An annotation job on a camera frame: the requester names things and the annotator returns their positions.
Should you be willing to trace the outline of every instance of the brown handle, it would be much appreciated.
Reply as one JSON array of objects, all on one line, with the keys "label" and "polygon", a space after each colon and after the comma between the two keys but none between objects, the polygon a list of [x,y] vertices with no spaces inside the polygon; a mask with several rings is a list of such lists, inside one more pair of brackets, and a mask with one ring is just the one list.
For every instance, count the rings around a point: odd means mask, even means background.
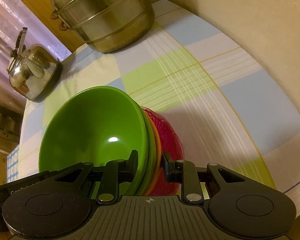
[{"label": "brown handle", "polygon": [[66,26],[64,22],[60,23],[59,30],[64,32],[64,31],[67,31],[68,29],[69,29],[68,26]]},{"label": "brown handle", "polygon": [[56,12],[57,12],[57,10],[54,10],[54,11],[52,12],[52,14],[51,14],[51,16],[50,16],[51,20],[56,20],[56,19],[59,18],[58,15],[56,14]]}]

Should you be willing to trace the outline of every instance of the curtain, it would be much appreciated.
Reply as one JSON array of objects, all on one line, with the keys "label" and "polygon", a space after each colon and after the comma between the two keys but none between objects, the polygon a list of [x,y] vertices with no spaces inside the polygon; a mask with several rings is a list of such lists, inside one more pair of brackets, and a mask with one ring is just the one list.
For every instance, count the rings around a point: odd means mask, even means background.
[{"label": "curtain", "polygon": [[27,48],[39,43],[60,61],[71,54],[21,0],[0,0],[0,105],[18,113],[23,113],[26,99],[11,87],[6,69],[22,27],[28,28]]}]

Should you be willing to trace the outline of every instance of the stack of bowls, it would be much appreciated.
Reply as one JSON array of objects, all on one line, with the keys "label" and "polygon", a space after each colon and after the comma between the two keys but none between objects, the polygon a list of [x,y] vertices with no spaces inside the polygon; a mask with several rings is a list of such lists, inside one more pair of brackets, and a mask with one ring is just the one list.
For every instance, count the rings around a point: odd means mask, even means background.
[{"label": "stack of bowls", "polygon": [[[121,195],[173,195],[178,184],[164,181],[161,153],[183,159],[178,136],[159,114],[141,108],[123,91],[107,86],[87,89],[69,99],[55,114],[43,136],[39,171],[61,170],[76,163],[104,166],[138,151],[131,183]],[[96,195],[98,185],[92,197]]]}]

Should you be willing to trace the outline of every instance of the checkered tablecloth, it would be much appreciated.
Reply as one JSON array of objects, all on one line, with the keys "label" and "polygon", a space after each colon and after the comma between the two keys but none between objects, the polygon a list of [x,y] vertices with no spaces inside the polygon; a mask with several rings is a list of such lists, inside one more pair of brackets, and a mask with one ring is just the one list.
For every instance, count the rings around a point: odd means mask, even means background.
[{"label": "checkered tablecloth", "polygon": [[8,157],[8,181],[38,172],[42,136],[69,98],[108,85],[162,114],[187,160],[201,167],[220,163],[285,192],[300,214],[296,108],[258,62],[217,28],[167,0],[153,7],[155,22],[139,41],[113,54],[83,45],[63,62],[52,94],[42,103],[27,101],[19,150]]}]

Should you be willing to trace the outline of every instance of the pink bowl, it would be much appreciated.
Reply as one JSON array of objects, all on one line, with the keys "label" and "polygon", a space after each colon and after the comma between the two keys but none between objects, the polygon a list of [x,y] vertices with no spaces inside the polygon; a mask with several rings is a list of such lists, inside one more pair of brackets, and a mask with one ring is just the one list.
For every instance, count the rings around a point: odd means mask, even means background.
[{"label": "pink bowl", "polygon": [[[183,160],[184,153],[181,141],[170,123],[162,115],[146,107],[142,107],[142,109],[150,116],[158,130],[162,151],[169,152],[174,161]],[[157,183],[155,184],[150,195],[175,195],[178,191],[178,188],[178,183],[167,183],[164,180],[163,171],[161,170]]]}]

